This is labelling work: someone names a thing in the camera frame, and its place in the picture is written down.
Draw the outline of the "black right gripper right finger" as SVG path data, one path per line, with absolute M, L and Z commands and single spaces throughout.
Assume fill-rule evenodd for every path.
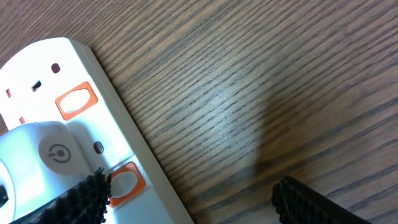
M 282 224 L 370 224 L 291 176 L 273 185 L 271 202 Z

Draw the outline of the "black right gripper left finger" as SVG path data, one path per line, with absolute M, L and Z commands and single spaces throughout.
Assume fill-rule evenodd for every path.
M 110 205 L 111 175 L 99 168 L 65 193 L 12 224 L 102 224 Z

